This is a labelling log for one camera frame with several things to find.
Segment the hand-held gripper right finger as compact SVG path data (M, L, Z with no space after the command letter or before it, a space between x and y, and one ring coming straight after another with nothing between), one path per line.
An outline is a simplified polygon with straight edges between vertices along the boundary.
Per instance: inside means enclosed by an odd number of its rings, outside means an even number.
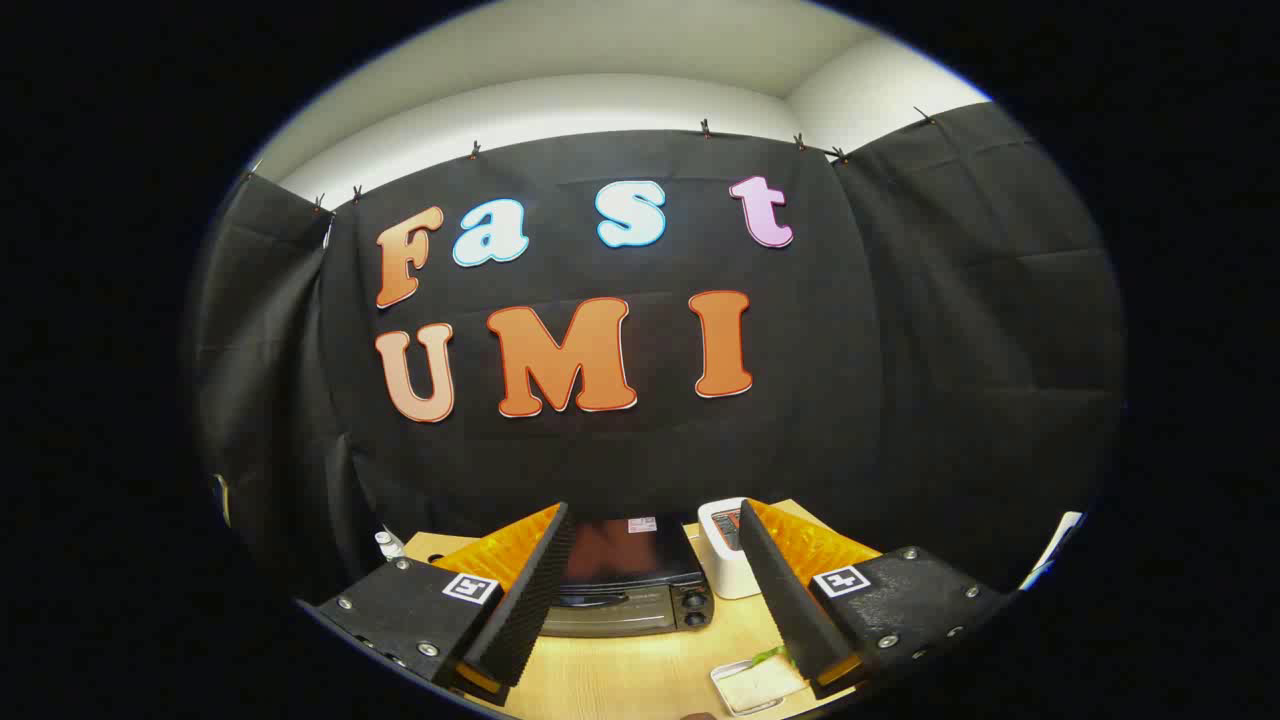
M818 700L899 684L1006 607L1004 592L919 546L882 553L754 498L739 521L765 606Z

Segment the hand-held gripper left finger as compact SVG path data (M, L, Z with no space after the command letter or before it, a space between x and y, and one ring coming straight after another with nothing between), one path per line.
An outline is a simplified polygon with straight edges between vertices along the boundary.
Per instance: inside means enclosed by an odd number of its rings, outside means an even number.
M433 561L383 557L371 518L330 511L325 520L306 521L298 542L308 614L404 679L504 705L558 594L575 532L570 506L392 509L392 529L468 537Z

